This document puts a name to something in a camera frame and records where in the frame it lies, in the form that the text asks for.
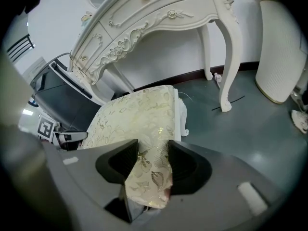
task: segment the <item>floor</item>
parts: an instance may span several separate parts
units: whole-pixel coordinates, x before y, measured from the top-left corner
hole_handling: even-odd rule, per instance
[[[255,85],[256,71],[241,71],[229,92],[232,109],[222,113],[214,80],[197,79],[174,85],[187,106],[183,142],[234,155],[254,167],[284,192],[292,190],[307,159],[307,137],[292,123],[298,110],[268,100]]]

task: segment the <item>white vanity table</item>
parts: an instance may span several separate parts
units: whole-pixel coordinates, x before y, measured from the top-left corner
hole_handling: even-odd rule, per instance
[[[233,13],[234,0],[104,0],[71,51],[69,71],[74,71],[102,105],[106,100],[96,82],[108,71],[129,92],[134,87],[121,74],[116,62],[133,51],[142,37],[157,30],[183,31],[197,28],[202,39],[205,76],[210,72],[207,23],[215,21],[226,42],[226,61],[219,94],[223,112],[231,109],[228,92],[242,55],[242,34]]]

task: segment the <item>ceiling light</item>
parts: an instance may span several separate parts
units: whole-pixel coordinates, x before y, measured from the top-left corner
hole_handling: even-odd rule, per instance
[[[29,110],[23,110],[23,114],[30,116],[30,115],[33,115],[33,112]]]

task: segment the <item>floral upholstery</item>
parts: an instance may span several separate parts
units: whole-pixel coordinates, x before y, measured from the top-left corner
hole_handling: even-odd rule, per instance
[[[125,182],[127,196],[141,205],[164,208],[172,186],[167,143],[175,138],[174,131],[174,89],[153,87],[101,107],[80,149],[138,139],[138,160]]]

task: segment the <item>dark brown baseboard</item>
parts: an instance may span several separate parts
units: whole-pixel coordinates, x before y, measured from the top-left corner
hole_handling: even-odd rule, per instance
[[[258,69],[258,66],[259,66],[259,62],[241,63],[239,71],[256,70],[256,69]],[[224,68],[224,65],[212,67],[211,73],[212,74],[218,73],[218,74],[221,75],[223,73],[223,68]],[[151,83],[149,85],[139,87],[139,88],[135,89],[134,91],[139,91],[139,90],[143,90],[145,88],[156,87],[156,86],[175,85],[175,84],[179,84],[179,83],[182,83],[182,82],[185,82],[185,81],[189,81],[189,80],[193,80],[193,79],[200,79],[200,78],[205,78],[204,69],[200,69],[200,70],[192,71],[192,72],[185,73],[185,74],[182,74],[182,75],[177,75],[177,76],[174,76],[174,77],[163,79],[163,80]]]

